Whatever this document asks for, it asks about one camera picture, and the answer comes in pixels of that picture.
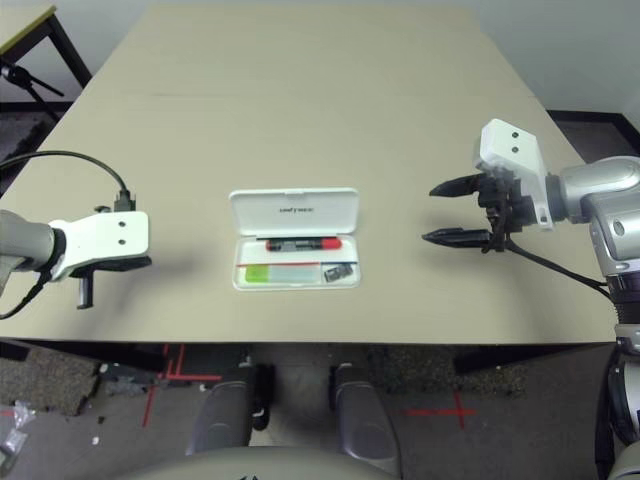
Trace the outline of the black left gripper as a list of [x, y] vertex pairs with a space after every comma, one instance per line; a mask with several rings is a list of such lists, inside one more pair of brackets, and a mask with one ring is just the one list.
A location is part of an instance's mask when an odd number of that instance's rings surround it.
[[145, 268], [152, 264], [149, 256], [119, 258], [100, 261], [95, 265], [80, 267], [74, 271], [79, 281], [77, 309], [89, 309], [94, 306], [94, 274], [96, 271], [127, 272]]

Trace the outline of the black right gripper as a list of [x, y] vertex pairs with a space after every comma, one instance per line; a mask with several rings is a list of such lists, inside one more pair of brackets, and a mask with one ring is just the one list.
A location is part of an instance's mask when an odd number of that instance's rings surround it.
[[455, 198], [474, 194], [478, 190], [478, 205], [486, 211], [491, 232], [486, 229], [441, 228], [423, 234], [422, 239], [450, 248], [482, 248], [503, 252], [512, 233], [534, 223], [531, 197], [521, 192], [521, 180], [506, 170], [497, 174], [474, 174], [447, 180], [429, 192], [432, 197]]

